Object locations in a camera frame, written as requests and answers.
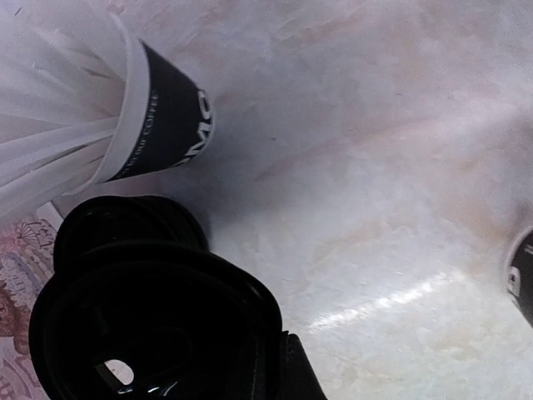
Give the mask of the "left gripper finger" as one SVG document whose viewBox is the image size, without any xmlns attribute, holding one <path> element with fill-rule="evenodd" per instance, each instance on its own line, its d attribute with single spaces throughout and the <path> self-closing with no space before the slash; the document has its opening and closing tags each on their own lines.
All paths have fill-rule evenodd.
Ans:
<svg viewBox="0 0 533 400">
<path fill-rule="evenodd" d="M 282 332 L 267 349 L 262 337 L 252 340 L 250 399 L 326 400 L 300 338 Z"/>
</svg>

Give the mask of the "black paper coffee cup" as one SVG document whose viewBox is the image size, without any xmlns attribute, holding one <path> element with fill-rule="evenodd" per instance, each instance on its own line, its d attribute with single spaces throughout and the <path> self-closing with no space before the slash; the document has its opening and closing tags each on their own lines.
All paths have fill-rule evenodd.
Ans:
<svg viewBox="0 0 533 400">
<path fill-rule="evenodd" d="M 532 326 L 532 226 L 522 228 L 511 241 L 505 261 L 505 287 Z"/>
</svg>

